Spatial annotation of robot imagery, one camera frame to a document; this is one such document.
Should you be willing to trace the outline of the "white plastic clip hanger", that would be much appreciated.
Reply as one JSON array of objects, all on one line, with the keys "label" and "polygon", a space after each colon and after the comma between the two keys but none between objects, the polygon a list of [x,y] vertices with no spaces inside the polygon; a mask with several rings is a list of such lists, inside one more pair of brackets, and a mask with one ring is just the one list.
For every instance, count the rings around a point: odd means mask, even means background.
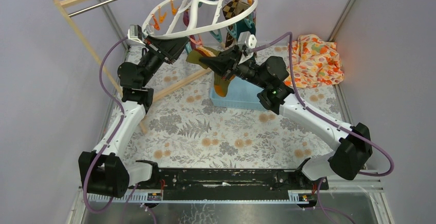
[{"label": "white plastic clip hanger", "polygon": [[[246,2],[249,7],[225,20],[222,8],[230,1]],[[191,36],[227,28],[241,20],[249,24],[258,0],[164,0],[154,7],[142,24],[142,32],[159,39]],[[183,12],[190,9],[189,27],[183,24]]]}]

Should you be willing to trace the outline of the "dark teal sock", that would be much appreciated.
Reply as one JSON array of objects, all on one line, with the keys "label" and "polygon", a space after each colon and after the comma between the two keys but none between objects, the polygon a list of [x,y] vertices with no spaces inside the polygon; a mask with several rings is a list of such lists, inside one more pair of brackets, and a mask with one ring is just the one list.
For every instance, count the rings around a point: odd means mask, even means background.
[{"label": "dark teal sock", "polygon": [[244,20],[241,20],[239,22],[236,23],[236,29],[237,29],[237,37],[236,39],[238,40],[240,38],[241,33],[243,32],[250,32],[250,34],[255,35],[256,34],[256,25],[253,21],[249,21],[249,26],[247,26],[247,24],[245,23]]}]

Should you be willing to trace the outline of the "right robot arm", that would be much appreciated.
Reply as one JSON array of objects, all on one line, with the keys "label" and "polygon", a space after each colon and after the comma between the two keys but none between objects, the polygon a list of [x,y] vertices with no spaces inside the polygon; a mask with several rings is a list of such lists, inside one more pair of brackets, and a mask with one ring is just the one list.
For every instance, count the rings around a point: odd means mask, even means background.
[{"label": "right robot arm", "polygon": [[315,180],[332,175],[354,180],[373,154],[369,128],[362,123],[338,121],[304,101],[284,83],[289,73],[282,57],[271,56],[258,65],[253,61],[242,63],[242,56],[235,46],[199,61],[224,79],[235,76],[261,88],[257,97],[266,110],[298,122],[332,150],[321,157],[306,159],[295,174],[296,185],[308,189]]}]

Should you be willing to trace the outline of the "light blue plastic basket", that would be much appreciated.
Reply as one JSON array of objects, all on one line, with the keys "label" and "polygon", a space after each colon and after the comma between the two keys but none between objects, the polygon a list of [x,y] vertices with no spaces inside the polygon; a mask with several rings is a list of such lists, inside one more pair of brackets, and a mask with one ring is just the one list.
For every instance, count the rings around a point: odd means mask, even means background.
[{"label": "light blue plastic basket", "polygon": [[229,82],[227,95],[219,96],[214,89],[215,73],[212,74],[212,84],[209,97],[214,106],[238,109],[266,111],[257,97],[263,89],[239,77]]}]

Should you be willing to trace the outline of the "maroon purple striped sock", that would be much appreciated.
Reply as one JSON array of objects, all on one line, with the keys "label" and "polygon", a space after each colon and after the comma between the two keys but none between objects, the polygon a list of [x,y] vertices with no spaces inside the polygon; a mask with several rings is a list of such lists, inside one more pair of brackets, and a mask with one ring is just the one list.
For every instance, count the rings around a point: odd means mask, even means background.
[{"label": "maroon purple striped sock", "polygon": [[183,24],[186,26],[186,28],[188,28],[189,23],[190,23],[190,9],[187,9],[183,12]]}]

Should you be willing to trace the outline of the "argyle brown sock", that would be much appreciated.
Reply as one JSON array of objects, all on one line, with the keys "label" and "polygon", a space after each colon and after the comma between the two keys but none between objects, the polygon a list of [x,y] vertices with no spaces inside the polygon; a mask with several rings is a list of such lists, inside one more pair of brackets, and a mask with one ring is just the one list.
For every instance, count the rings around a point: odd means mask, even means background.
[{"label": "argyle brown sock", "polygon": [[235,11],[238,6],[238,1],[230,1],[222,8],[222,13],[225,20],[231,19],[235,16]]}]

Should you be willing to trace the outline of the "floral table mat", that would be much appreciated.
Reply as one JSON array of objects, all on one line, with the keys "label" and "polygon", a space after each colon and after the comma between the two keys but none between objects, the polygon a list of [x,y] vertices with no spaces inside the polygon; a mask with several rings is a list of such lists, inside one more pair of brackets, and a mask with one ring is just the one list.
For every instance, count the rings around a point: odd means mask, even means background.
[{"label": "floral table mat", "polygon": [[266,110],[218,107],[213,73],[155,101],[121,160],[160,167],[296,168],[330,147],[297,122]]}]

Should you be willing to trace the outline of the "orange floral cloth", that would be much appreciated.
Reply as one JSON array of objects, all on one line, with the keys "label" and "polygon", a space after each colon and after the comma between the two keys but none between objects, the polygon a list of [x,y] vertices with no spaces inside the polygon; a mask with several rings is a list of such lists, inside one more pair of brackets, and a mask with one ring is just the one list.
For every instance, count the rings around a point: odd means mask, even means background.
[{"label": "orange floral cloth", "polygon": [[337,85],[344,80],[344,70],[335,42],[322,40],[315,34],[300,35],[288,45],[293,72],[285,80],[292,87],[318,88]]}]

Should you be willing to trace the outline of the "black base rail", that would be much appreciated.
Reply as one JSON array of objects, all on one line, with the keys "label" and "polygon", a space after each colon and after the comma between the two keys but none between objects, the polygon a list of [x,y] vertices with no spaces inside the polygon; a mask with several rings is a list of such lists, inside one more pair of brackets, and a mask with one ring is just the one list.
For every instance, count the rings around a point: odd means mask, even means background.
[{"label": "black base rail", "polygon": [[324,180],[311,181],[299,170],[284,169],[159,169],[139,190],[163,194],[166,201],[286,201],[290,193],[327,190]]}]

